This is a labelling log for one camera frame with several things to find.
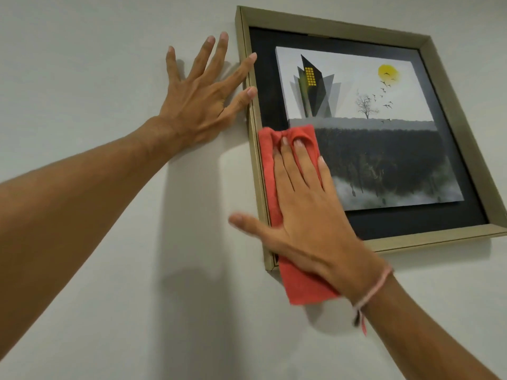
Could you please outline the person's right hand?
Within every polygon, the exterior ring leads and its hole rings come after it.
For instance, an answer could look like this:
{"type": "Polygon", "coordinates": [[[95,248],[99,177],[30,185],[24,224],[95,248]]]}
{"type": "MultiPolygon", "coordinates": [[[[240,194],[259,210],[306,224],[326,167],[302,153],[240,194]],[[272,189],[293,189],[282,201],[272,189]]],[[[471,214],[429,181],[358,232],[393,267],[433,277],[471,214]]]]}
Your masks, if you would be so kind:
{"type": "Polygon", "coordinates": [[[273,156],[283,217],[282,225],[274,227],[279,229],[278,254],[302,271],[319,276],[361,309],[361,300],[390,266],[355,235],[322,159],[318,163],[320,178],[316,171],[316,190],[294,198],[294,157],[286,138],[273,156]]]}

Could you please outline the person's left hand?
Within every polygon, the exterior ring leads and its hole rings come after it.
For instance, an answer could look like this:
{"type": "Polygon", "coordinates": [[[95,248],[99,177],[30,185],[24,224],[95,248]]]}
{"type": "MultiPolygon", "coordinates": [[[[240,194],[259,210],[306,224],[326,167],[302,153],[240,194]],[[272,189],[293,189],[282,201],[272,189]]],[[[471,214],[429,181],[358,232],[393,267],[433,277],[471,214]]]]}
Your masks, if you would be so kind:
{"type": "Polygon", "coordinates": [[[195,57],[191,71],[183,81],[168,81],[166,98],[157,116],[149,119],[144,129],[155,149],[177,154],[187,148],[213,140],[231,125],[221,125],[219,115],[229,104],[227,99],[246,80],[257,60],[248,56],[225,79],[210,85],[202,81],[219,40],[209,36],[195,57]]]}

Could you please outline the red cleaning cloth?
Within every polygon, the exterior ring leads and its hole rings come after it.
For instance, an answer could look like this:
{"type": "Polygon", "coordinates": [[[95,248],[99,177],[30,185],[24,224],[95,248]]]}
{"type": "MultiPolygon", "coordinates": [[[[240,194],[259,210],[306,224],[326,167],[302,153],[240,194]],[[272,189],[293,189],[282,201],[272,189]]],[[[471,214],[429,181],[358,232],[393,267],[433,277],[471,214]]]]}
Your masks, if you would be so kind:
{"type": "MultiPolygon", "coordinates": [[[[258,132],[267,205],[270,223],[273,227],[279,227],[283,223],[282,212],[277,198],[273,159],[274,148],[280,146],[282,138],[286,138],[290,144],[300,139],[305,145],[316,171],[318,171],[318,158],[320,157],[320,150],[313,125],[291,127],[285,131],[275,131],[269,127],[263,127],[258,132]]],[[[316,304],[340,296],[326,281],[316,275],[299,270],[282,256],[278,256],[278,267],[291,305],[304,306],[316,304]]]]}

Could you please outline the gold framed wall picture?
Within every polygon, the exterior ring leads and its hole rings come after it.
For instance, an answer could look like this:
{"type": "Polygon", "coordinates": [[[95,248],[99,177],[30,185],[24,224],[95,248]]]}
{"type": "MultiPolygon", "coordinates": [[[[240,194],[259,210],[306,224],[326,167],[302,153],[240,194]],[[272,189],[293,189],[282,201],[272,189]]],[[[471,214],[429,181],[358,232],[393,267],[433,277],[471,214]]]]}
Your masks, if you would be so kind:
{"type": "Polygon", "coordinates": [[[238,6],[261,222],[260,132],[312,125],[359,238],[390,253],[507,236],[507,209],[430,36],[238,6]]]}

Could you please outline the person's left forearm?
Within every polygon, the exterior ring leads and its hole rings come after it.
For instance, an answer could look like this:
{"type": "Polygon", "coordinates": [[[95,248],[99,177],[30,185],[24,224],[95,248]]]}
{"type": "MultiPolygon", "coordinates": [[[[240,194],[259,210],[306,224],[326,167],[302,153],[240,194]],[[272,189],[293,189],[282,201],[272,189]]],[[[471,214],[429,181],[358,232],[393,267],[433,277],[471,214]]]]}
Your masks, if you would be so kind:
{"type": "Polygon", "coordinates": [[[174,155],[175,120],[0,183],[0,360],[174,155]]]}

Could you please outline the person's right forearm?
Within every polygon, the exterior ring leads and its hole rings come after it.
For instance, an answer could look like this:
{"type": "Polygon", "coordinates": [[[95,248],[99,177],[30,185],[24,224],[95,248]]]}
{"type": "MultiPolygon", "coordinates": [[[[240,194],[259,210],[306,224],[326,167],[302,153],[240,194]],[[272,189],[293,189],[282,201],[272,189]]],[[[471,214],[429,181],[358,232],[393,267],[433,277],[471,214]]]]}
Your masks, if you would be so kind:
{"type": "Polygon", "coordinates": [[[359,303],[409,380],[500,380],[403,289],[390,267],[359,303]]]}

